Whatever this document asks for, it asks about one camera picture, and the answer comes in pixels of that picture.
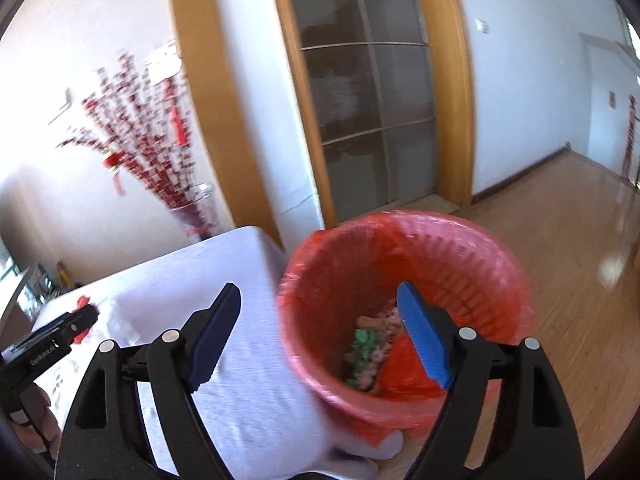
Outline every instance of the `table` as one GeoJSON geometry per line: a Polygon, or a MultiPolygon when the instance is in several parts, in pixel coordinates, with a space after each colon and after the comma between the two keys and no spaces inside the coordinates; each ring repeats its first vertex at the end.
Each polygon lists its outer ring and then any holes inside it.
{"type": "MultiPolygon", "coordinates": [[[[208,308],[226,282],[242,294],[241,314],[209,383],[194,394],[220,456],[238,479],[290,478],[318,471],[335,478],[372,480],[372,460],[395,455],[402,435],[378,449],[336,428],[319,399],[290,370],[278,335],[274,297],[286,258],[258,228],[217,236],[73,291],[49,303],[36,328],[75,307],[80,295],[100,309],[81,345],[37,381],[52,399],[61,425],[82,375],[101,341],[146,344],[180,328],[208,308]]],[[[145,424],[158,465],[175,473],[148,384],[140,384],[145,424]]]]}

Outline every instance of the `red basket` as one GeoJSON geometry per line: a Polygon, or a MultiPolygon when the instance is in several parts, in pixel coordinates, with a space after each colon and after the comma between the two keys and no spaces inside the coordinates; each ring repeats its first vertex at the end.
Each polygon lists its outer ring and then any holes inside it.
{"type": "Polygon", "coordinates": [[[524,272],[504,245],[471,222],[393,211],[314,233],[280,285],[284,345],[332,418],[372,444],[393,430],[428,434],[444,400],[442,390],[419,400],[383,399],[340,380],[356,319],[388,309],[404,280],[487,339],[517,344],[533,328],[524,272]]]}

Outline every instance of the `glass door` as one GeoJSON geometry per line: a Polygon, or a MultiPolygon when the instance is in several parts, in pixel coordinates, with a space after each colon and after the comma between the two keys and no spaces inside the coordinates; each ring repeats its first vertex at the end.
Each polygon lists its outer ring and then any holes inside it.
{"type": "Polygon", "coordinates": [[[429,45],[417,0],[292,0],[338,221],[435,187],[429,45]]]}

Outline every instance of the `red flower arrangement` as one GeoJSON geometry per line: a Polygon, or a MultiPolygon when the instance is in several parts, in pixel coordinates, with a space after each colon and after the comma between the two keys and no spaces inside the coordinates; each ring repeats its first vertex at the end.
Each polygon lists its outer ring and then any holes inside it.
{"type": "Polygon", "coordinates": [[[188,112],[181,105],[186,83],[175,75],[151,86],[148,73],[140,76],[136,70],[132,55],[124,54],[118,60],[121,70],[109,78],[106,69],[100,69],[100,93],[82,101],[100,134],[84,127],[75,129],[74,136],[58,147],[85,146],[101,153],[119,195],[124,195],[119,178],[124,168],[169,209],[178,209],[181,223],[186,219],[192,227],[188,234],[210,237],[212,226],[194,203],[191,128],[188,112]]]}

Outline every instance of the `wooden floor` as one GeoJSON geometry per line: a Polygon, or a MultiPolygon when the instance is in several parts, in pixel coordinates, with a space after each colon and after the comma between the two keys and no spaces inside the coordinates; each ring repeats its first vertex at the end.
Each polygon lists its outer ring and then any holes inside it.
{"type": "MultiPolygon", "coordinates": [[[[630,258],[640,194],[567,154],[457,214],[494,232],[528,274],[534,335],[564,387],[590,474],[640,404],[640,274],[630,258]]],[[[482,414],[468,466],[481,463],[492,412],[482,414]]],[[[406,443],[379,478],[402,479],[419,449],[406,443]]]]}

